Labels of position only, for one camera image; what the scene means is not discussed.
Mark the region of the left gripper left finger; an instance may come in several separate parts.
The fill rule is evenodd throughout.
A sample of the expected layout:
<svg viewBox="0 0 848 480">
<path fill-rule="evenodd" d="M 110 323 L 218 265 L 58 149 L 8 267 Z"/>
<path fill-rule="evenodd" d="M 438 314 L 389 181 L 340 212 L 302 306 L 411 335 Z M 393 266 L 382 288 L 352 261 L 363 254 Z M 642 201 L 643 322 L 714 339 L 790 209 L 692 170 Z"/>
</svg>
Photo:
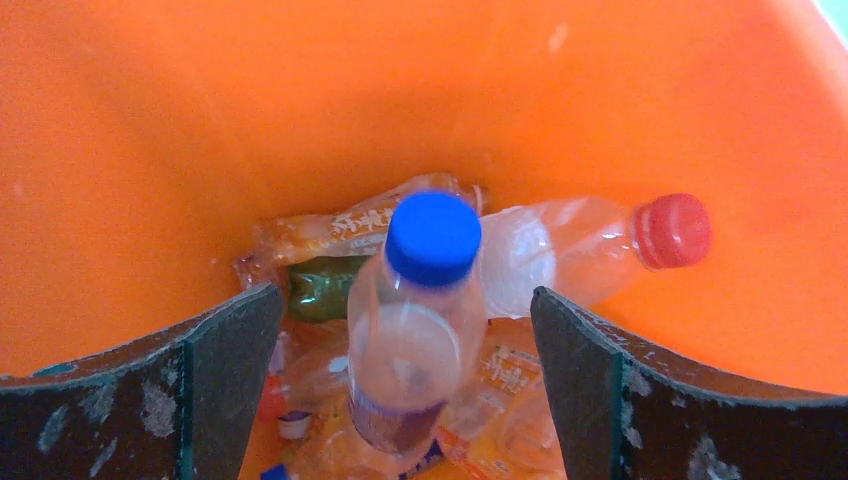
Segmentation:
<svg viewBox="0 0 848 480">
<path fill-rule="evenodd" d="M 235 479 L 284 308 L 263 284 L 88 357 L 1 380 L 5 479 Z"/>
</svg>

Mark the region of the wide orange label bottle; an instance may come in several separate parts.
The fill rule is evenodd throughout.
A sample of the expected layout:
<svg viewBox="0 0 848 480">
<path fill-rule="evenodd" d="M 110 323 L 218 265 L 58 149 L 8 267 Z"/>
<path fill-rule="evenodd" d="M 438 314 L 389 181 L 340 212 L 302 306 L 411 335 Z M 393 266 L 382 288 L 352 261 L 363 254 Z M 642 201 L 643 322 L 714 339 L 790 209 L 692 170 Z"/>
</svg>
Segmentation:
<svg viewBox="0 0 848 480">
<path fill-rule="evenodd" d="M 353 426 L 349 384 L 318 411 L 312 439 L 349 437 L 365 442 Z M 487 321 L 473 374 L 440 415 L 429 444 L 443 462 L 473 479 L 560 479 L 564 475 L 541 367 L 530 324 Z"/>
</svg>

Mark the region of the green plastic bottle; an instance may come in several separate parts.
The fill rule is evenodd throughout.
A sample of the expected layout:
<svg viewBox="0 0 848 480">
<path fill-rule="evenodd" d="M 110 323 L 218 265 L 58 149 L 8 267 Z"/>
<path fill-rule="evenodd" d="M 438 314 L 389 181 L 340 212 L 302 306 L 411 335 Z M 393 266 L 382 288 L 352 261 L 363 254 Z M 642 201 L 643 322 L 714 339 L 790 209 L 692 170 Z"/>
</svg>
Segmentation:
<svg viewBox="0 0 848 480">
<path fill-rule="evenodd" d="M 305 323 L 345 319 L 350 288 L 369 259 L 323 256 L 288 266 L 288 316 Z"/>
</svg>

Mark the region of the red label bottle corner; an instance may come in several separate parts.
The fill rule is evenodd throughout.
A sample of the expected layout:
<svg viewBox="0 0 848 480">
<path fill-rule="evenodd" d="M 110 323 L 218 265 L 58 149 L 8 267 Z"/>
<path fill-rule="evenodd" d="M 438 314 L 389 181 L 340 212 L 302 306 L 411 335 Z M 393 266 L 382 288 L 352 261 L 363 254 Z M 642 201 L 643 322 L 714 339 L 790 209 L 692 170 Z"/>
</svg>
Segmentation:
<svg viewBox="0 0 848 480">
<path fill-rule="evenodd" d="M 638 207 L 594 196 L 549 200 L 481 224 L 478 266 L 490 318 L 529 316 L 539 286 L 592 306 L 643 273 L 701 262 L 712 242 L 706 207 L 686 193 Z"/>
</svg>

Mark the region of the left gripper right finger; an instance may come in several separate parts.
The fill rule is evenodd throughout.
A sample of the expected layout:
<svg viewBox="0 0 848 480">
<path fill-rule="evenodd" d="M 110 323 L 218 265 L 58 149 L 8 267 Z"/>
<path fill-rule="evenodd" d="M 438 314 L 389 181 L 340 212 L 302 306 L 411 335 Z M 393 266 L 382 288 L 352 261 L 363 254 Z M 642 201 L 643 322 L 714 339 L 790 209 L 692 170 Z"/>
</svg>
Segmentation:
<svg viewBox="0 0 848 480">
<path fill-rule="evenodd" d="M 736 375 L 558 293 L 531 320 L 571 479 L 843 479 L 847 400 Z"/>
</svg>

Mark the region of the red label cola bottle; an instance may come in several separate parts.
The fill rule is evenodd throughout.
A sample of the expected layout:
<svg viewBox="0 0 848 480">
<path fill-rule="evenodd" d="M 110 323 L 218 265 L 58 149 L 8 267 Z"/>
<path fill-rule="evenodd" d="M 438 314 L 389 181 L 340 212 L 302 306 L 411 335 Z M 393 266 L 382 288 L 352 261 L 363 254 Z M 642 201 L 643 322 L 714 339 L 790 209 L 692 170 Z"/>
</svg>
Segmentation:
<svg viewBox="0 0 848 480">
<path fill-rule="evenodd" d="M 314 415 L 348 386 L 348 333 L 334 332 L 305 347 L 288 332 L 278 335 L 257 418 L 277 422 L 285 440 L 307 435 Z"/>
</svg>

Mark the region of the orange tea bottle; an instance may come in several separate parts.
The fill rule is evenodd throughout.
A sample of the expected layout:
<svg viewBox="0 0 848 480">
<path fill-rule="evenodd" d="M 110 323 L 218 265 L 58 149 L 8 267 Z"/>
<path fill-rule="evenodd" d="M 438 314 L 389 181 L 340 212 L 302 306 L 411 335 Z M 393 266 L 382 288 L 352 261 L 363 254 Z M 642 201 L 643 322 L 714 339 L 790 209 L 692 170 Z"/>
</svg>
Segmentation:
<svg viewBox="0 0 848 480">
<path fill-rule="evenodd" d="M 449 172 L 434 172 L 417 175 L 338 212 L 264 219 L 253 227 L 253 250 L 233 261 L 241 287 L 247 290 L 260 283 L 277 283 L 279 268 L 316 257 L 375 254 L 399 203 L 413 193 L 431 189 L 463 198 L 479 216 L 490 205 L 486 187 L 463 184 Z"/>
</svg>

